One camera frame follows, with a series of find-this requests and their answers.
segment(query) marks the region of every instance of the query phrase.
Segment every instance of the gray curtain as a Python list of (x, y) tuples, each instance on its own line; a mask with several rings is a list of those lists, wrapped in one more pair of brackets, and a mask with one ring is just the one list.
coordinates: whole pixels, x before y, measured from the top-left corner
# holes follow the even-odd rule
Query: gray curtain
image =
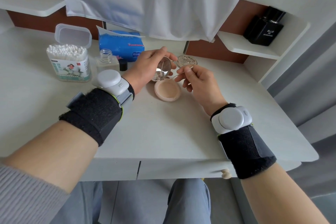
[(290, 176), (310, 197), (336, 192), (336, 24), (268, 91), (320, 155)]

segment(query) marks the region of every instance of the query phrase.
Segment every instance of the wooden knob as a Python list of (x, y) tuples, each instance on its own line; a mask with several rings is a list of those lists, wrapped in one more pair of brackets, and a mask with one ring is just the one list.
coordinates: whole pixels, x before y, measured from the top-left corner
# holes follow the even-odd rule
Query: wooden knob
[(230, 179), (232, 177), (232, 174), (230, 173), (229, 169), (223, 169), (221, 172), (223, 179)]

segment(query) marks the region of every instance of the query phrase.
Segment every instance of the black bottle cap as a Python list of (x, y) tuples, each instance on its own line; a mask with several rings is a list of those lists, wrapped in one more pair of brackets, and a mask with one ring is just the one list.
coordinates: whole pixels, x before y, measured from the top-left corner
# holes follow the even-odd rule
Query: black bottle cap
[(119, 60), (119, 69), (120, 71), (126, 71), (127, 70), (127, 60), (120, 59)]
[(268, 21), (278, 23), (285, 14), (286, 12), (269, 6), (262, 17)]

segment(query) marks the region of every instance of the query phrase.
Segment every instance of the white wrist sensor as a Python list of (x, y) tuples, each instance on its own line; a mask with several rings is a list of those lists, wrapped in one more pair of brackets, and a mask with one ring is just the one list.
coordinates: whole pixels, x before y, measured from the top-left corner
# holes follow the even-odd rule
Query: white wrist sensor
[(116, 70), (104, 70), (97, 76), (97, 85), (119, 101), (120, 107), (128, 108), (133, 101), (133, 94), (129, 92), (129, 83)]
[(225, 134), (251, 124), (252, 117), (243, 106), (228, 107), (213, 116), (211, 122), (217, 133)]

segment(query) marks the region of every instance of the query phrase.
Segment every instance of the black perfume bottle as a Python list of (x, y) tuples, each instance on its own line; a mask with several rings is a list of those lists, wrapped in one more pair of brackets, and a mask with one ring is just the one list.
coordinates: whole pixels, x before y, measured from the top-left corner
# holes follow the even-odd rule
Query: black perfume bottle
[(282, 30), (283, 25), (279, 21), (285, 14), (286, 12), (269, 6), (262, 18), (254, 16), (243, 36), (252, 44), (269, 46)]

